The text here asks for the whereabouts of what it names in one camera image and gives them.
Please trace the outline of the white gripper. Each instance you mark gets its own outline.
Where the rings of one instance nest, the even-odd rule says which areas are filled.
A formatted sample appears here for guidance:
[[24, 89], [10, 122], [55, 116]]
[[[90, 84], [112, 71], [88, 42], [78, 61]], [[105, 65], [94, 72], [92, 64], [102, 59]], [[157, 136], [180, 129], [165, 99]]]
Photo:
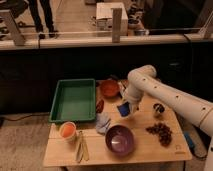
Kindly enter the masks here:
[[124, 93], [123, 100], [129, 102], [130, 116], [133, 116], [139, 110], [139, 103], [143, 97], [143, 92], [136, 87], [129, 85]]

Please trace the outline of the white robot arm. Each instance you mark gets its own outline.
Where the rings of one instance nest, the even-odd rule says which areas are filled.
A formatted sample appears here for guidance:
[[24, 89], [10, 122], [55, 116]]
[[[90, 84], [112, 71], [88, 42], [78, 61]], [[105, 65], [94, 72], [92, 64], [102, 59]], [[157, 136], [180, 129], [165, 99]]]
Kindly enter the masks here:
[[144, 93], [172, 108], [211, 138], [204, 171], [213, 171], [213, 102], [157, 81], [156, 76], [157, 71], [152, 65], [144, 65], [128, 73], [123, 100], [129, 103], [130, 113], [136, 112]]

